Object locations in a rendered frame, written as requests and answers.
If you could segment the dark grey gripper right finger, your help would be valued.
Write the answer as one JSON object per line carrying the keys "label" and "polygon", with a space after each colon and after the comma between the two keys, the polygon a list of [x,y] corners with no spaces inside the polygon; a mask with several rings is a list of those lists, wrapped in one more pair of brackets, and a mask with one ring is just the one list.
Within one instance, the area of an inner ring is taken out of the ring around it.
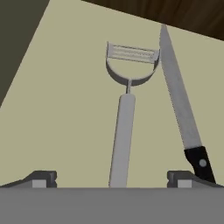
{"label": "dark grey gripper right finger", "polygon": [[206,187],[223,188],[223,185],[218,185],[200,179],[190,171],[168,171],[167,179],[168,179],[167,182],[168,188],[206,188]]}

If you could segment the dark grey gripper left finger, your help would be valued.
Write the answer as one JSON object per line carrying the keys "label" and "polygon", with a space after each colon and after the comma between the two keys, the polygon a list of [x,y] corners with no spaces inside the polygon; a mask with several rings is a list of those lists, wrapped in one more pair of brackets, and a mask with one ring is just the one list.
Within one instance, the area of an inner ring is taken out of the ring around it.
{"label": "dark grey gripper left finger", "polygon": [[33,171],[27,177],[1,185],[1,188],[56,188],[56,171]]}

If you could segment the grey peeler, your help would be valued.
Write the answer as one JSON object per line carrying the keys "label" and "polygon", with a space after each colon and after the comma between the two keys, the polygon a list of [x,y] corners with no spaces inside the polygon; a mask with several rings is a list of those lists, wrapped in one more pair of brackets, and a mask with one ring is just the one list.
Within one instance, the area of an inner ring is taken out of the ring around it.
{"label": "grey peeler", "polygon": [[[153,65],[153,69],[142,78],[126,78],[117,73],[110,66],[109,59],[148,63]],[[131,88],[143,85],[147,82],[156,72],[159,60],[159,50],[107,43],[106,69],[108,74],[114,81],[126,87],[125,93],[120,96],[118,103],[115,137],[108,181],[108,186],[110,188],[125,188],[127,186],[136,104],[136,97],[131,93]]]}

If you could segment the black-handled kitchen knife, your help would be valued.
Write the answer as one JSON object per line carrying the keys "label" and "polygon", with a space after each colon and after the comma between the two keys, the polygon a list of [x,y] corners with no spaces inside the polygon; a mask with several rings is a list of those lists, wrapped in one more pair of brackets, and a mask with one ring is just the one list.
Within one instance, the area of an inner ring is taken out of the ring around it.
{"label": "black-handled kitchen knife", "polygon": [[198,178],[215,184],[216,181],[207,149],[201,142],[200,133],[172,46],[172,40],[165,24],[161,25],[159,45],[164,78],[184,145],[186,160],[191,164],[194,174]]}

